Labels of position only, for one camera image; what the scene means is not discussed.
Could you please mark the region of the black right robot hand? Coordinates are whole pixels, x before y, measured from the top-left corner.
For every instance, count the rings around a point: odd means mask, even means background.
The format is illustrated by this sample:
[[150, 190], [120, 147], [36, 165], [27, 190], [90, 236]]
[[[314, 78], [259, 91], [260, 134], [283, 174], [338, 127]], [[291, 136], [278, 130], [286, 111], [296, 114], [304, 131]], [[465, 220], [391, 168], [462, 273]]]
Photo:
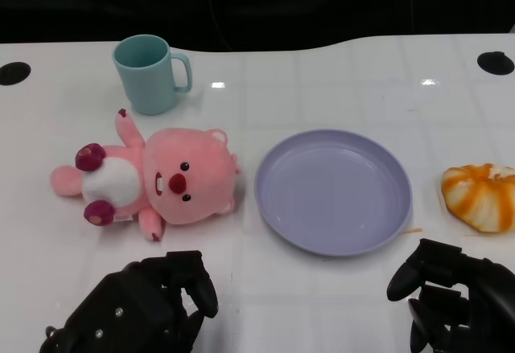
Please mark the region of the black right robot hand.
[[422, 239], [386, 294], [392, 302], [408, 301], [412, 352], [514, 350], [514, 274], [501, 264]]

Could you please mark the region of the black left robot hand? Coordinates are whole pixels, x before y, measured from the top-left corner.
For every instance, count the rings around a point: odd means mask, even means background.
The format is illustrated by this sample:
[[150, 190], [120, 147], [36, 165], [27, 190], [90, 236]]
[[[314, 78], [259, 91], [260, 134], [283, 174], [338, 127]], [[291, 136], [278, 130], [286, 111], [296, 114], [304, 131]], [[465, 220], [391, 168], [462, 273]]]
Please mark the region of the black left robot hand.
[[42, 352], [190, 352], [218, 299], [200, 251], [168, 252], [106, 275], [50, 326]]

